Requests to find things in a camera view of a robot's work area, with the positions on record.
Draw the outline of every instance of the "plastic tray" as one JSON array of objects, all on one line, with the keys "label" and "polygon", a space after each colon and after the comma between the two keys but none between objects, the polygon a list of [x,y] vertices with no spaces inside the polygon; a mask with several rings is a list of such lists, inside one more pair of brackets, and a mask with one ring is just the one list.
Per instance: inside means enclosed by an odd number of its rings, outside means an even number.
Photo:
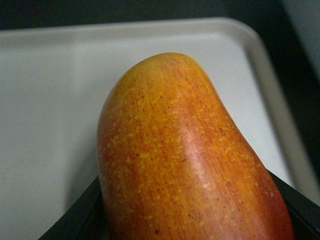
[{"label": "plastic tray", "polygon": [[134,64],[180,52],[206,70],[264,165],[308,198],[319,188],[259,36],[227,18],[0,34],[0,236],[46,232],[96,178],[96,127]]}]

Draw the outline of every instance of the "white tray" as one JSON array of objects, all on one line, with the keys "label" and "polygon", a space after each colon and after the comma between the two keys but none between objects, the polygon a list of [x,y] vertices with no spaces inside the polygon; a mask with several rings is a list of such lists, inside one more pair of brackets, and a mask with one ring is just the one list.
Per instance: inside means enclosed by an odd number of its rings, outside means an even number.
[{"label": "white tray", "polygon": [[2,239],[39,238],[94,180],[96,127],[110,89],[163,52],[196,59],[264,165],[319,203],[264,46],[246,25],[211,18],[3,31]]}]

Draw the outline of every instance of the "apple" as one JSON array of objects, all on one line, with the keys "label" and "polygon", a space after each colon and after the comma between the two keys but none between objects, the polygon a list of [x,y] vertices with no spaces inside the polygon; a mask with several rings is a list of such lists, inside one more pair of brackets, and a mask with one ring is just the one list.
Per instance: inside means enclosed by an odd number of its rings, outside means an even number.
[{"label": "apple", "polygon": [[203,68],[162,53],[129,69],[98,121],[112,240],[292,240],[276,184]]}]

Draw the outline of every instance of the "white surface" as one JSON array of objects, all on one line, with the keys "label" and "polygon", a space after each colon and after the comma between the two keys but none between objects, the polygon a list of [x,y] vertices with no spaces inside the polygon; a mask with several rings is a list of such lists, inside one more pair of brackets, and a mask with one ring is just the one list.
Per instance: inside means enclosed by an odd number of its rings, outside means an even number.
[{"label": "white surface", "polygon": [[[239,22],[7,31],[0,49],[2,239],[39,238],[94,180],[96,127],[109,91],[134,64],[163,52],[190,55],[203,66],[264,165],[293,186],[258,85],[273,84],[283,101],[281,92],[258,36]],[[269,81],[262,84],[261,76]]]}]

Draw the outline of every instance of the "dark background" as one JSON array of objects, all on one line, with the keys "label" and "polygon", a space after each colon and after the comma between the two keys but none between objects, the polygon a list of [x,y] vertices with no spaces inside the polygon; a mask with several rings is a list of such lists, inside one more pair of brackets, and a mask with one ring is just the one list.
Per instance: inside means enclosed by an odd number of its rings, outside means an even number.
[{"label": "dark background", "polygon": [[281,1],[4,0],[0,3],[3,31],[207,17],[239,20],[261,36],[320,180],[320,85]]}]

